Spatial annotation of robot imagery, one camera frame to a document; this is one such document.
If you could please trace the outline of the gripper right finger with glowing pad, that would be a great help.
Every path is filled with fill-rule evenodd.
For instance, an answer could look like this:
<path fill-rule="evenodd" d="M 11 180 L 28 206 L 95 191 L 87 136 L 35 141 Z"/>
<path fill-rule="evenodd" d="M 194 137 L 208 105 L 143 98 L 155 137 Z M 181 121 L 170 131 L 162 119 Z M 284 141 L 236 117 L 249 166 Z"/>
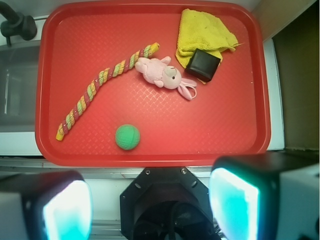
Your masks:
<path fill-rule="evenodd" d="M 219 157 L 209 177 L 214 219 L 228 240 L 317 240 L 318 153 L 267 151 Z"/>

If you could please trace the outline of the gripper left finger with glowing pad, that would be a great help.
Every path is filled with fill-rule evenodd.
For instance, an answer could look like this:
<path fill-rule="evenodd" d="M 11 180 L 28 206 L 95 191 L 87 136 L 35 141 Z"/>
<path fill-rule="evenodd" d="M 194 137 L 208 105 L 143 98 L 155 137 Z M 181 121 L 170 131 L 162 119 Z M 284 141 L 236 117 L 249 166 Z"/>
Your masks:
<path fill-rule="evenodd" d="M 2 240 L 87 240 L 92 221 L 91 189 L 77 171 L 0 178 Z"/>

